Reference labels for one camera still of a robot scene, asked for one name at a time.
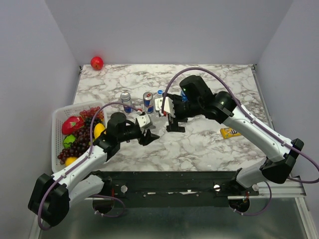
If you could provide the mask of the clear unlabelled plastic bottle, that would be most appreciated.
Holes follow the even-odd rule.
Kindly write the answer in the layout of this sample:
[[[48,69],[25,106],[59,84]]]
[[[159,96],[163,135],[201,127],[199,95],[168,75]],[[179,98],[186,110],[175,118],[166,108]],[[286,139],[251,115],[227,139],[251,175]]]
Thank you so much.
[[[154,97],[154,108],[155,108],[155,112],[157,113],[158,117],[162,117],[163,113],[162,111],[162,95],[158,95],[157,92],[155,93],[155,97]]]

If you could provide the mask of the blue labelled plastic bottle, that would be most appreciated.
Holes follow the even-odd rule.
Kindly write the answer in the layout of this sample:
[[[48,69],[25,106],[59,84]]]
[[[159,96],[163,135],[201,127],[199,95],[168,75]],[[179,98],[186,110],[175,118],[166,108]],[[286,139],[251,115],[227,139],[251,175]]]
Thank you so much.
[[[183,102],[187,102],[187,101],[188,101],[188,98],[187,98],[187,96],[185,95],[185,93],[184,93],[183,90],[181,90],[180,95],[181,95],[181,99],[182,99]]]

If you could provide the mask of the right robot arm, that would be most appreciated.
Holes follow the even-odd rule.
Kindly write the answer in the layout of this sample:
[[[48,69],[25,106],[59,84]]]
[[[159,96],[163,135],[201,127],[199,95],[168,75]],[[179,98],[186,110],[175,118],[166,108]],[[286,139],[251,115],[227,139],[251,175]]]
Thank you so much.
[[[304,143],[279,135],[254,117],[245,107],[239,107],[228,92],[213,93],[200,76],[191,75],[181,81],[180,87],[187,97],[167,94],[163,98],[168,116],[168,131],[184,132],[178,122],[203,115],[240,133],[264,154],[265,159],[237,171],[229,183],[230,191],[241,195],[254,184],[268,180],[283,184],[296,163]]]

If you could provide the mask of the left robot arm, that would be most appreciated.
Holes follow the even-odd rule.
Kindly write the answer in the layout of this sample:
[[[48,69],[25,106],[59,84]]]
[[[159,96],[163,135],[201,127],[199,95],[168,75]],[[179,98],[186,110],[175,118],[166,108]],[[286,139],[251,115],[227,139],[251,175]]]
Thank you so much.
[[[132,122],[124,113],[113,113],[106,129],[75,162],[55,174],[40,175],[28,203],[28,209],[37,215],[39,227],[46,231],[58,225],[76,200],[107,196],[110,183],[91,172],[111,159],[122,142],[136,139],[146,146],[159,139],[158,135],[143,128],[147,122],[147,115],[140,115]]]

